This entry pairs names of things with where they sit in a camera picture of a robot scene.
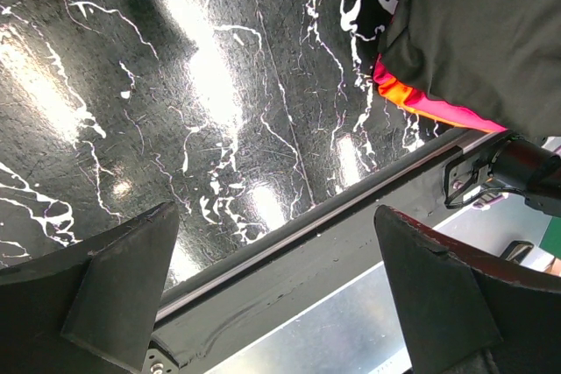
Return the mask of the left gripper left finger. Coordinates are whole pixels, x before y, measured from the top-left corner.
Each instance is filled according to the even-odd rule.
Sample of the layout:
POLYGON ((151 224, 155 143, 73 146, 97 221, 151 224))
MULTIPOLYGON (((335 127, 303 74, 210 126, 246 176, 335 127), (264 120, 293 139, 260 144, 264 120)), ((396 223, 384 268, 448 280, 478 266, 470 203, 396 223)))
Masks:
POLYGON ((1 270, 3 373, 140 373, 179 229, 172 202, 1 270))

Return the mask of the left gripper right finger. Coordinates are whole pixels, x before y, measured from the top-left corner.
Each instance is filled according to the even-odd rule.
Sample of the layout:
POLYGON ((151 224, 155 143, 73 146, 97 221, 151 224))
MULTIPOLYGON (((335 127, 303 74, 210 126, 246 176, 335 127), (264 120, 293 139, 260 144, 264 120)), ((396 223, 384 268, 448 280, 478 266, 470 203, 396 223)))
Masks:
POLYGON ((558 373, 560 279, 381 205, 373 218, 415 373, 558 373))

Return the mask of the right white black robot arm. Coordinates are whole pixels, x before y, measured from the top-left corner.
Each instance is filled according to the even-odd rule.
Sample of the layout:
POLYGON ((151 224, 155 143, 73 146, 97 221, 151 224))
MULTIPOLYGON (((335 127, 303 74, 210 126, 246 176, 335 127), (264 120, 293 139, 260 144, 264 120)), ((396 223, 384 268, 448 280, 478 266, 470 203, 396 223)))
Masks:
POLYGON ((488 139, 444 169, 447 209, 484 208, 510 195, 560 217, 560 156, 510 134, 488 139))

